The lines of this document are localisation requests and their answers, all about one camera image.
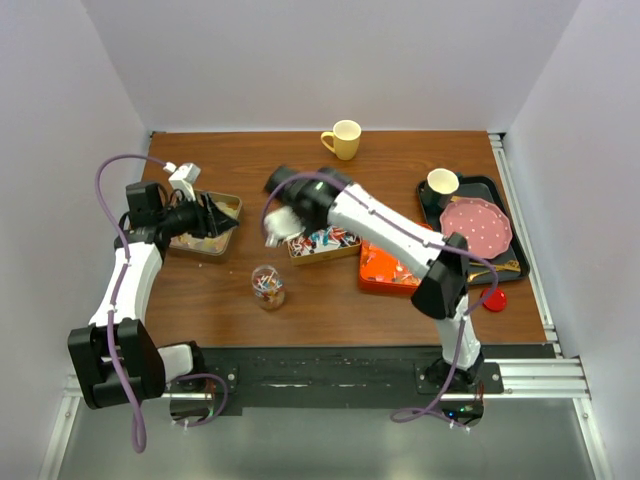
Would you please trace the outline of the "clear plastic jar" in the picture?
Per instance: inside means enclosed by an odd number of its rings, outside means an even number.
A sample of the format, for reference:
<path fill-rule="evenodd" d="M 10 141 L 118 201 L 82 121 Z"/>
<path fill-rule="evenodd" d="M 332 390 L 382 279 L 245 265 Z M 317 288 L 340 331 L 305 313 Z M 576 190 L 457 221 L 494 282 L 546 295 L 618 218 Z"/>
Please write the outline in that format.
<path fill-rule="evenodd" d="M 261 308 L 275 310 L 284 304 L 284 284 L 279 272 L 273 266 L 256 267 L 251 275 L 251 285 L 254 298 Z"/>

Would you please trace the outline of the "silver tin of gummies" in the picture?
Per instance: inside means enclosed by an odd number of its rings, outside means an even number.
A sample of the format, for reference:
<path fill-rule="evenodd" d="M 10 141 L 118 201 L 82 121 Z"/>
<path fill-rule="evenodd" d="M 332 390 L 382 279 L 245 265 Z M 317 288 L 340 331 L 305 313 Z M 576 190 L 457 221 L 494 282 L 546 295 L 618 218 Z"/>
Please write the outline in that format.
<path fill-rule="evenodd" d="M 218 192 L 207 192 L 207 195 L 223 213 L 240 221 L 243 203 L 239 197 Z M 171 240 L 169 251 L 176 256 L 223 263 L 229 256 L 233 237 L 234 229 L 214 239 L 199 239 L 189 234 L 183 234 Z"/>

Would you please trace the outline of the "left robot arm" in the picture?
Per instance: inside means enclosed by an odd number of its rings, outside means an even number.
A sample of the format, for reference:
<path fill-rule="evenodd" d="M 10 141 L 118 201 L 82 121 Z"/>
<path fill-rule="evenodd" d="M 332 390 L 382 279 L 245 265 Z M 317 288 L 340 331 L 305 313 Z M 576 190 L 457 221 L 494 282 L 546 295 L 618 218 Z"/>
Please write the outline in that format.
<path fill-rule="evenodd" d="M 220 237 L 238 226 L 236 215 L 200 192 L 193 201 L 169 202 L 164 187 L 151 181 L 126 188 L 128 210 L 118 223 L 115 268 L 107 292 L 88 326 L 68 337 L 72 364 L 92 409 L 124 404 L 123 373 L 139 401 L 160 397 L 173 381 L 185 392 L 207 380 L 203 355 L 193 341 L 158 348 L 144 326 L 154 280 L 173 238 Z"/>

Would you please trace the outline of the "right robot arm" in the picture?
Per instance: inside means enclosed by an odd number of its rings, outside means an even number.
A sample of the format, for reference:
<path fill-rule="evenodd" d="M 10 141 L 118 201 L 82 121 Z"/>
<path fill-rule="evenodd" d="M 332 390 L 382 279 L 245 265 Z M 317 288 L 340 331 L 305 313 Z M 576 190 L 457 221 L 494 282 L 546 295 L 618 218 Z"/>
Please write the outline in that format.
<path fill-rule="evenodd" d="M 445 236 L 409 220 L 331 167 L 298 172 L 280 166 L 264 189 L 282 205 L 262 213 L 267 246 L 333 226 L 381 248 L 419 279 L 411 303 L 436 324 L 442 357 L 426 377 L 459 393 L 480 382 L 483 356 L 470 320 L 470 253 L 463 236 Z"/>

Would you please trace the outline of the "metal scoop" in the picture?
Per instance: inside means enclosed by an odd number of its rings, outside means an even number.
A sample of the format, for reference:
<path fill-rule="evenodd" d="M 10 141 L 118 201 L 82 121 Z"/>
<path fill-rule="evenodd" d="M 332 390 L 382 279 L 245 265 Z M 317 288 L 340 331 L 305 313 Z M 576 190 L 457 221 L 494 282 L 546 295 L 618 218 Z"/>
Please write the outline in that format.
<path fill-rule="evenodd" d="M 286 236 L 278 232 L 268 232 L 265 239 L 265 246 L 267 248 L 277 248 L 283 242 L 286 241 Z"/>

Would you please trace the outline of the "gold tin of lollipops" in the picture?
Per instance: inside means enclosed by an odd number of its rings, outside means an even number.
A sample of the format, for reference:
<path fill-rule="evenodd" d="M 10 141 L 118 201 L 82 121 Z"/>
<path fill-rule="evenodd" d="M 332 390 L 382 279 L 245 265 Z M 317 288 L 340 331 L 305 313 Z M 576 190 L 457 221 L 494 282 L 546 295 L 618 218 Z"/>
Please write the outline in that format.
<path fill-rule="evenodd" d="M 362 241 L 359 236 L 340 227 L 330 226 L 308 237 L 298 236 L 287 242 L 291 263 L 307 265 L 356 255 Z"/>

